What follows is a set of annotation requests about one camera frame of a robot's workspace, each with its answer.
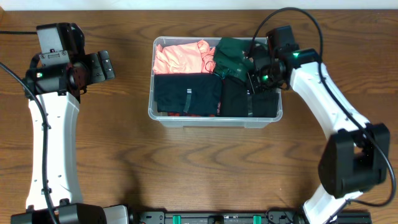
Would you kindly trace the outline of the dark green garment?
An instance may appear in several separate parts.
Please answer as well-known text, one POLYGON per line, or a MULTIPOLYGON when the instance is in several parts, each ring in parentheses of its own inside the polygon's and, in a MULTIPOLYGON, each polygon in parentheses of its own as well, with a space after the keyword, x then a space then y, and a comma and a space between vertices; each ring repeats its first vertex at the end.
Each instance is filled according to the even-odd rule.
POLYGON ((248 73, 254 70, 254 62, 248 57, 251 44, 251 40, 221 38, 213 56, 213 73, 222 79, 233 77, 246 83, 248 73))

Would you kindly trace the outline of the pink shirt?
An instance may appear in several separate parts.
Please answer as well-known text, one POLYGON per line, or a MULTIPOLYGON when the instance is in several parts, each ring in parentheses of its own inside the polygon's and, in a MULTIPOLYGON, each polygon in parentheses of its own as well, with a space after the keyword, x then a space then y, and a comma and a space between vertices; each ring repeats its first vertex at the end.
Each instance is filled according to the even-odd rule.
POLYGON ((156 46, 152 70, 157 75, 177 73, 212 73, 215 48, 205 40, 190 44, 156 46))

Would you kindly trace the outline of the dark navy garment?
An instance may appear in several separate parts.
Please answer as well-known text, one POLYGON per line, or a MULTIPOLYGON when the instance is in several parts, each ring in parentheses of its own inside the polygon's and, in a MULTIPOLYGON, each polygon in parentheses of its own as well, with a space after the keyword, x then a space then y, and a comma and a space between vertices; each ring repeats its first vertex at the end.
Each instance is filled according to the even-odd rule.
POLYGON ((220 116, 239 118, 275 118, 279 94, 275 90, 250 94, 240 79, 226 77, 221 93, 220 116))

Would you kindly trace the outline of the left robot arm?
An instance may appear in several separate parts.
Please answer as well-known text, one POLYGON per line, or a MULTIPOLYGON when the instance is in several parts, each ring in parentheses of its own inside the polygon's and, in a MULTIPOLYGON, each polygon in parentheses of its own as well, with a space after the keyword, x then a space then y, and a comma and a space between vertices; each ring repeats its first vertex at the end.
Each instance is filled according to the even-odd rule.
POLYGON ((109 53, 86 54, 74 23, 37 26, 41 52, 21 79, 34 132, 32 180, 24 213, 11 223, 129 223, 127 206, 83 201, 76 169, 76 123, 88 85, 115 78, 109 53))

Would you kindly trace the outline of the black garment with tape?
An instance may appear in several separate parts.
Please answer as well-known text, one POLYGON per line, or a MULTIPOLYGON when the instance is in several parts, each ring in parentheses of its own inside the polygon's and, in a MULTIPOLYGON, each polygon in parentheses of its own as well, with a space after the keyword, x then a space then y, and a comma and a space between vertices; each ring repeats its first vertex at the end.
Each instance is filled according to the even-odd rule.
POLYGON ((154 76, 154 100, 158 112, 216 114, 223 81, 212 73, 154 76))

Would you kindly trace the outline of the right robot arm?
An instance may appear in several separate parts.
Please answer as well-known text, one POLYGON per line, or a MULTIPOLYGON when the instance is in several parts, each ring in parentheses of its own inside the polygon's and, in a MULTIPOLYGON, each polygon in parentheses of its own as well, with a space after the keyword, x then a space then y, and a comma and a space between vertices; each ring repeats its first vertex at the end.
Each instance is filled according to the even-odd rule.
POLYGON ((319 122, 327 144, 318 165, 320 186, 302 205, 297 223, 336 223, 349 203, 394 178, 388 160, 390 132, 371 124, 343 96, 329 77, 321 53, 301 49, 290 26, 267 33, 266 45, 252 40, 253 89, 286 86, 298 93, 319 122))

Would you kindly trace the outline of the red navy plaid shirt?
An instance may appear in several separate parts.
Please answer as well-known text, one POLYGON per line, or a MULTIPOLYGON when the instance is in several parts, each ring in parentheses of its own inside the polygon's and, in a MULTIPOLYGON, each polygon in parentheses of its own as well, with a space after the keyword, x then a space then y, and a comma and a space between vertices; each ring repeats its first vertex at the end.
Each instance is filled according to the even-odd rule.
POLYGON ((181 114, 181 113, 167 112, 167 116, 216 117, 220 115, 220 108, 221 108, 221 103, 218 103, 216 114, 199 115, 199 114, 188 114, 188 113, 181 114))

